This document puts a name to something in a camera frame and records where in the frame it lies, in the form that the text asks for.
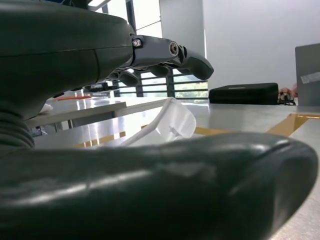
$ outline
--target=robotic hand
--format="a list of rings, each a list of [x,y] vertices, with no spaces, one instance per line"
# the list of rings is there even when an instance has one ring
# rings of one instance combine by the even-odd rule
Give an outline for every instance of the robotic hand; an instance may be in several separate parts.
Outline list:
[[[133,56],[130,68],[137,71],[150,71],[157,77],[165,77],[169,69],[177,69],[180,73],[194,75],[201,80],[210,78],[214,69],[205,58],[187,50],[174,41],[152,36],[132,35]],[[108,79],[120,80],[128,86],[138,83],[137,77],[119,67]]]
[[[1,0],[0,21],[2,239],[266,240],[316,180],[311,147],[259,133],[32,149],[23,119],[58,93],[105,78],[134,84],[123,77],[128,68],[158,76],[177,68],[199,79],[214,70],[174,41],[134,35],[107,14]]]
[[[127,69],[168,68],[208,79],[214,69],[206,59],[168,40],[135,35],[127,21],[52,2],[2,0],[0,66],[2,101],[24,118],[38,114],[52,96],[97,83],[137,79]]]

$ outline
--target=desk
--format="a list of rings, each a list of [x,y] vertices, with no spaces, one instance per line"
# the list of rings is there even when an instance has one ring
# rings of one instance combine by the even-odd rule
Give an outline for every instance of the desk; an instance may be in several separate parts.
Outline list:
[[[115,116],[115,111],[127,107],[125,101],[106,97],[52,101],[50,104],[53,110],[28,119],[26,123],[29,128],[32,128],[72,120],[74,127],[76,127],[90,122],[110,119]]]
[[[263,105],[194,105],[187,104],[197,121],[197,127],[229,131],[266,132],[286,119],[291,113],[318,114],[320,107]],[[38,149],[79,147],[82,143],[97,146],[117,146],[129,135],[151,122],[161,108],[147,110],[88,124],[35,139]],[[315,148],[320,156],[320,119],[309,119],[291,135]],[[310,196],[271,240],[318,240],[320,236],[320,180]]]
[[[50,101],[52,111],[26,120],[29,127],[70,121],[72,126],[100,122],[164,105],[168,97],[92,97],[82,100]]]

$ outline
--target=white wall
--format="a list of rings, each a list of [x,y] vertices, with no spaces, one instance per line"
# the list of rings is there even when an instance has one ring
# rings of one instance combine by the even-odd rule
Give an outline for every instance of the white wall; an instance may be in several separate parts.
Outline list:
[[[162,37],[205,56],[202,0],[159,0]]]
[[[320,43],[320,0],[203,0],[208,88],[296,80],[295,47]]]

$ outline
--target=white label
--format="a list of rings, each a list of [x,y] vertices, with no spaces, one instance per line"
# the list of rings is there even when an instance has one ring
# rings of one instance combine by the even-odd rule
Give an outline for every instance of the white label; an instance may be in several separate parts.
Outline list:
[[[315,72],[301,77],[303,84],[309,84],[320,81],[320,72]]]

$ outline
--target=transparent plastic container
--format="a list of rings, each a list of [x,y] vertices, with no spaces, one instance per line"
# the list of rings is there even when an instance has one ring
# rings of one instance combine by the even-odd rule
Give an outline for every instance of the transparent plastic container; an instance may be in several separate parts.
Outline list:
[[[124,142],[122,146],[143,146],[191,138],[196,127],[195,116],[173,97],[167,99],[151,123]]]

